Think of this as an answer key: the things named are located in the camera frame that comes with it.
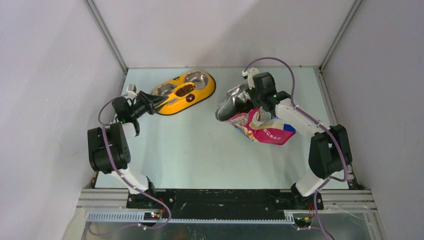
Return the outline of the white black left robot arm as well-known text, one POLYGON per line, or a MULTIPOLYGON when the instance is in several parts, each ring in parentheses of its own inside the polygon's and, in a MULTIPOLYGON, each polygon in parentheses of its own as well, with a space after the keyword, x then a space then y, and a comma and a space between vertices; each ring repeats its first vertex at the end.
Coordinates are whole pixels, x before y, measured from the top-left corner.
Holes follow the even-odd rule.
POLYGON ((132 96, 118 96, 108 103, 115 111, 116 121, 101 122, 100 127, 87 131, 88 160, 91 168, 122 181, 131 195, 145 208, 153 208, 158 194, 152 181, 136 170, 130 169, 131 153, 127 140, 140 134, 138 119, 156 114, 169 100, 167 96, 152 95, 143 91, 132 96))

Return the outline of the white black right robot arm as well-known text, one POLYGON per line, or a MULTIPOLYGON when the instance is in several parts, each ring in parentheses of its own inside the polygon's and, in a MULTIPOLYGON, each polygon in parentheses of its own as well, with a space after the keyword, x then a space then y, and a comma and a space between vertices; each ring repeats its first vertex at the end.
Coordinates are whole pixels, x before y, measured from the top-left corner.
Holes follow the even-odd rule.
POLYGON ((333 174, 347 171, 352 163, 352 154, 347 130, 341 124, 330 125, 312 120, 295 104, 290 94, 277 91, 273 76, 260 73, 256 68, 242 72, 247 80, 250 101, 254 107, 268 111, 283 123, 292 126, 309 143, 309 168, 303 178, 294 184, 296 191, 291 194, 291 204, 304 209, 311 202, 311 196, 333 174))

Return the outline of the yellow plastic food scoop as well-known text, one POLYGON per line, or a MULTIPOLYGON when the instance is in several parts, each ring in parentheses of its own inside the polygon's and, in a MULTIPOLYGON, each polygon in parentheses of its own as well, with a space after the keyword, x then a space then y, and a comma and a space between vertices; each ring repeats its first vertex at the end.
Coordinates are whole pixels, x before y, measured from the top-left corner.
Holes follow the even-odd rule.
POLYGON ((160 97, 167 97, 164 103, 162 103, 158 109, 158 113, 161 115, 173 115, 182 110, 184 110, 189 102, 193 98, 187 101, 194 96, 193 91, 197 89, 197 86, 192 82, 182 83, 180 85, 175 85, 173 83, 165 83, 160 85, 156 90, 156 95, 160 97))

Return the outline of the yellow double pet bowl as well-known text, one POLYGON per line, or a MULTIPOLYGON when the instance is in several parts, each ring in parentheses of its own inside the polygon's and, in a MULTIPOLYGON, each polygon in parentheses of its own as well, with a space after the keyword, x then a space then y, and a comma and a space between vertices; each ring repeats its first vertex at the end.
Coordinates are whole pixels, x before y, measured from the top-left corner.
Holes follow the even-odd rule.
MULTIPOLYGON (((178 86, 183 83, 194 83, 196 85, 196 90, 192 92, 193 96, 191 98, 189 98, 188 96, 187 102, 191 100, 192 98, 193 100, 188 103, 188 106, 184 110, 209 98, 216 90, 215 79, 209 73, 203 70, 192 70, 192 71, 186 72, 160 85, 175 84, 178 86)), ((151 92, 152 95, 157 95, 156 90, 158 89, 160 85, 156 86, 152 90, 151 92)))

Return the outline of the colourful cat food bag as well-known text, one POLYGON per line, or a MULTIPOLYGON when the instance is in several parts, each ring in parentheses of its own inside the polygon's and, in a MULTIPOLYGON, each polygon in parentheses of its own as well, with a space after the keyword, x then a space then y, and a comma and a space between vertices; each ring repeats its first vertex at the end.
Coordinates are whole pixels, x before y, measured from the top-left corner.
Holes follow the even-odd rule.
POLYGON ((262 107, 254 107, 247 93, 248 84, 230 89, 218 104, 215 118, 230 124, 253 142, 284 145, 296 130, 262 107))

